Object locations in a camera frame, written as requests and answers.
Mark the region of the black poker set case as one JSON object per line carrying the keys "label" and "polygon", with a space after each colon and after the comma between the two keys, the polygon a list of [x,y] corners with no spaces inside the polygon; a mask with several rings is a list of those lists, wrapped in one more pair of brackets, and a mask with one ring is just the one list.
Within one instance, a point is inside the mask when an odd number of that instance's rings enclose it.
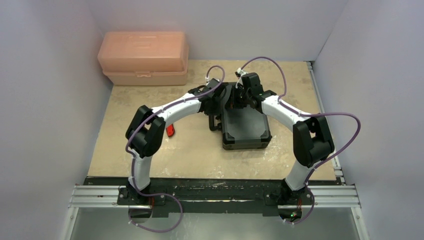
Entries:
{"label": "black poker set case", "polygon": [[231,91],[235,83],[223,85],[223,91],[215,101],[219,108],[208,116],[209,129],[221,132],[224,150],[265,149],[273,137],[268,117],[249,106],[231,108]]}

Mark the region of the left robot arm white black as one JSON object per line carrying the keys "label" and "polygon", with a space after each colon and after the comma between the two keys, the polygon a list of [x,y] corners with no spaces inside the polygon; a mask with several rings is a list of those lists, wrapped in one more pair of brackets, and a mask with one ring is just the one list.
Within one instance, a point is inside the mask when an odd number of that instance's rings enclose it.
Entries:
{"label": "left robot arm white black", "polygon": [[167,104],[150,108],[139,107],[125,133],[125,150],[132,156],[128,178],[129,197],[138,205],[152,197],[150,169],[153,155],[160,149],[166,128],[197,113],[212,114],[219,109],[226,84],[211,79],[206,85],[195,87]]}

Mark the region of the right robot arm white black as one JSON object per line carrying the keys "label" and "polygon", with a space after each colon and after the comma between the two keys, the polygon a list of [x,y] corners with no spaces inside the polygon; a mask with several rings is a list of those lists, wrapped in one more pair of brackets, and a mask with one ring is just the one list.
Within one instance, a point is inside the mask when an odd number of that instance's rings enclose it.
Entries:
{"label": "right robot arm white black", "polygon": [[236,71],[238,82],[231,93],[231,107],[250,106],[272,117],[292,132],[295,163],[282,180],[280,196],[288,204],[300,198],[315,167],[334,152],[335,145],[325,116],[302,113],[271,90],[265,91],[257,73]]}

